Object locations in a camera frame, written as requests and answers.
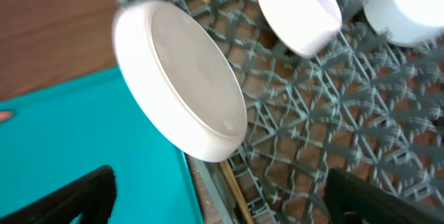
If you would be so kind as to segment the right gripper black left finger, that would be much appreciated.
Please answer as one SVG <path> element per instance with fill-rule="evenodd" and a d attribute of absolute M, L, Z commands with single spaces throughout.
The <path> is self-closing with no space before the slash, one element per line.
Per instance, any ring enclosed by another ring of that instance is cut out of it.
<path fill-rule="evenodd" d="M 1 224 L 79 223 L 107 224 L 117 199 L 117 183 L 109 165 L 1 218 Z"/>

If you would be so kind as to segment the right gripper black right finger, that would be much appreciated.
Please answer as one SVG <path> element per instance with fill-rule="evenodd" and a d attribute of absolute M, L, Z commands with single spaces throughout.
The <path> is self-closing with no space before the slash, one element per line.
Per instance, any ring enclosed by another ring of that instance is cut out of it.
<path fill-rule="evenodd" d="M 343 169 L 329 170 L 324 200 L 333 224 L 443 224 L 442 214 L 408 203 Z"/>

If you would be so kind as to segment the wooden chopstick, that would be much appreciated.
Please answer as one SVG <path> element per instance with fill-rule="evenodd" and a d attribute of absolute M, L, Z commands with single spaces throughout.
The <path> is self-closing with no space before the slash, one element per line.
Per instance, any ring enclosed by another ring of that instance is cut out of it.
<path fill-rule="evenodd" d="M 221 170 L 230 186 L 230 189 L 232 191 L 232 194 L 237 202 L 237 205 L 239 206 L 241 213 L 246 220 L 247 224 L 254 224 L 254 219 L 252 218 L 248 205 L 245 201 L 244 196 L 242 195 L 241 189 L 237 183 L 236 177 L 234 176 L 234 173 L 232 172 L 230 163 L 225 160 L 223 162 L 219 163 L 219 166 L 221 167 Z"/>

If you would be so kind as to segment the white round plate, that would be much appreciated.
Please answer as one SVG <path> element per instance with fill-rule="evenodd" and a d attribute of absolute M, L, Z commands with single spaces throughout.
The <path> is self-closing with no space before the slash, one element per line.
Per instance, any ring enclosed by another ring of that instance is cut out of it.
<path fill-rule="evenodd" d="M 112 45 L 137 104 L 172 144 L 206 162 L 236 151 L 247 131 L 244 97 L 195 19 L 164 0 L 132 3 L 114 16 Z"/>

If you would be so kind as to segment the pink bowl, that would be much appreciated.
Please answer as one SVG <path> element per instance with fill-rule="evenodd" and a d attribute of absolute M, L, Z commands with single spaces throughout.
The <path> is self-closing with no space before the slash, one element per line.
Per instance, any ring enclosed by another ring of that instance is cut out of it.
<path fill-rule="evenodd" d="M 342 27 L 336 0 L 258 0 L 265 20 L 294 53 L 312 58 Z"/>

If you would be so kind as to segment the white bowl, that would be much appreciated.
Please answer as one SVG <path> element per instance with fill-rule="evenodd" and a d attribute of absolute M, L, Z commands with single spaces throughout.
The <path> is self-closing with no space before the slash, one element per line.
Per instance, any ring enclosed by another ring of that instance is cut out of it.
<path fill-rule="evenodd" d="M 370 27 L 398 46 L 412 47 L 443 34 L 443 0 L 365 0 Z"/>

